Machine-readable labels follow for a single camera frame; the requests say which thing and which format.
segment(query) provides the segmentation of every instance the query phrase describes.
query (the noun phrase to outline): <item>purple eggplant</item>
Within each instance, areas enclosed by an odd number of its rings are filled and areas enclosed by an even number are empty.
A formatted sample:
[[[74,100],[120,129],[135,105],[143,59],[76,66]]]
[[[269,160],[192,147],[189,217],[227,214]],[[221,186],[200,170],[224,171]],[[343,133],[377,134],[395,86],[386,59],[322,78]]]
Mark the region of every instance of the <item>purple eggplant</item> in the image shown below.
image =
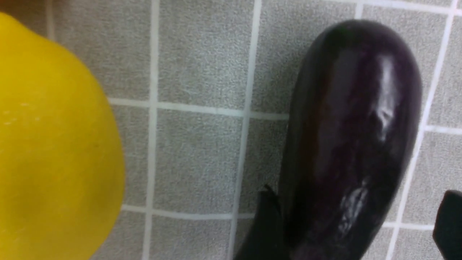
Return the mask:
[[[367,20],[327,28],[294,89],[279,197],[292,260],[359,260],[409,163],[422,84],[392,29]]]

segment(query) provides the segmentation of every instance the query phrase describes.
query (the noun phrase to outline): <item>grout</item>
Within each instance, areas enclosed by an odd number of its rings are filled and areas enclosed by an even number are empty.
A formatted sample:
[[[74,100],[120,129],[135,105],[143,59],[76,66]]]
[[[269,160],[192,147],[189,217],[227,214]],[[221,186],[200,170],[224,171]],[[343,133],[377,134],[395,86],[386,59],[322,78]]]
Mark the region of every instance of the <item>grout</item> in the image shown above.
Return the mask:
[[[462,129],[460,128],[444,127],[438,125],[427,125],[425,127],[425,131],[448,135],[462,135]]]
[[[53,0],[45,1],[45,15],[47,21],[47,38],[51,41],[55,41],[55,23],[53,21]]]
[[[364,9],[364,4],[363,4],[362,0],[360,0],[356,4],[356,10],[354,11],[354,18],[355,19],[361,19],[361,17],[363,16],[363,9]]]
[[[146,195],[146,219],[143,239],[142,260],[149,260],[152,233],[152,207],[154,204],[154,186],[156,175],[156,138],[157,138],[157,101],[158,101],[158,60],[159,60],[159,1],[151,3],[151,64],[149,85],[149,137],[148,137],[148,173]]]
[[[154,216],[169,217],[174,219],[185,220],[229,220],[232,219],[232,214],[188,214],[171,212],[166,210],[152,210]]]
[[[124,105],[131,107],[144,107],[149,108],[149,101],[135,100],[135,99],[119,99],[119,98],[108,98],[108,101],[111,105]],[[215,115],[224,115],[231,117],[244,117],[243,110],[237,109],[227,109],[219,107],[208,107],[208,106],[198,106],[198,105],[187,105],[179,103],[170,103],[170,102],[158,102],[158,109],[164,110],[176,110],[184,112],[195,112],[195,113],[205,113],[205,114],[215,114]],[[288,120],[289,114],[279,114],[279,113],[266,113],[266,112],[250,112],[250,118],[260,119],[260,120]],[[435,132],[449,135],[462,135],[462,128],[452,128],[440,125],[427,125],[425,127],[426,132]]]
[[[237,110],[237,109],[226,109],[226,108],[198,106],[198,105],[186,105],[186,104],[168,103],[168,102],[157,103],[157,108],[177,110],[177,111],[196,112],[196,113],[205,113],[205,114],[225,115],[225,116],[232,116],[232,117],[243,117],[244,116],[244,111]]]
[[[449,14],[451,12],[451,8],[449,7],[433,6],[433,5],[426,5],[426,4],[419,4],[419,3],[412,3],[412,2],[398,1],[398,0],[325,0],[325,1],[362,4],[362,5],[368,5],[368,6],[381,6],[381,7],[389,7],[389,8],[394,8],[394,9],[431,12],[431,13],[442,13],[442,14]]]
[[[126,204],[122,205],[121,210],[130,211],[130,212],[138,212],[138,213],[146,213],[146,207],[132,206],[132,205],[126,205]]]
[[[234,189],[234,199],[232,208],[232,220],[230,228],[230,237],[228,244],[227,260],[232,260],[234,255],[234,243],[236,241],[237,217],[239,214],[239,200],[241,197],[242,179],[244,175],[245,154],[247,151],[247,137],[250,124],[250,110],[252,106],[252,92],[254,87],[255,60],[257,56],[258,30],[260,27],[260,14],[262,0],[254,1],[254,10],[252,18],[252,33],[250,36],[249,49],[249,67],[247,71],[247,86],[245,91],[244,115],[241,132],[241,146],[239,149],[239,162],[237,165],[236,186]]]
[[[420,152],[420,147],[422,146],[422,142],[424,139],[424,133],[425,133],[428,117],[430,115],[430,109],[432,107],[433,98],[435,96],[439,77],[441,74],[441,70],[443,68],[444,56],[446,55],[446,50],[448,47],[449,37],[451,33],[451,28],[452,28],[452,21],[454,19],[454,13],[455,13],[456,8],[457,8],[457,0],[452,0],[451,12],[449,13],[446,19],[446,25],[444,27],[443,38],[441,39],[441,46],[440,46],[440,50],[438,54],[438,59],[435,65],[435,71],[433,73],[432,83],[430,85],[430,90],[428,92],[428,97],[425,103],[424,111],[422,113],[422,118],[419,124],[419,132],[417,133],[417,137],[416,137],[416,141],[415,141],[415,145],[413,149],[413,156],[408,166],[408,174],[406,177],[406,181],[404,183],[404,189],[403,189],[401,201],[398,207],[398,214],[396,218],[396,223],[398,223],[398,225],[393,229],[393,234],[390,239],[390,244],[389,244],[389,248],[388,248],[387,256],[385,260],[392,260],[393,253],[394,253],[395,246],[396,246],[396,241],[398,240],[398,233],[400,229],[399,225],[401,224],[402,218],[404,215],[404,209],[406,207],[407,196],[411,188],[412,178],[413,178],[413,174],[416,168],[417,159],[418,159],[419,152]]]
[[[401,223],[401,229],[412,229],[412,230],[433,230],[435,225],[418,225],[418,224],[408,224]]]
[[[263,113],[263,112],[250,112],[250,118],[262,119],[262,120],[289,120],[289,114],[277,114],[277,113]]]
[[[133,100],[133,99],[116,99],[108,98],[111,105],[126,105],[133,107],[149,107],[149,101]]]
[[[132,205],[122,205],[122,211],[137,212],[137,213],[147,213],[146,207],[141,206],[132,206]],[[233,214],[190,214],[190,213],[181,213],[173,212],[168,210],[156,210],[152,209],[150,216],[159,216],[159,217],[168,217],[173,219],[183,219],[183,220],[232,220]],[[239,213],[238,219],[253,219],[255,217],[254,213]],[[400,229],[410,229],[410,230],[433,230],[435,225],[422,225],[414,223],[401,223],[397,224],[396,222],[384,222],[382,228],[396,228]]]

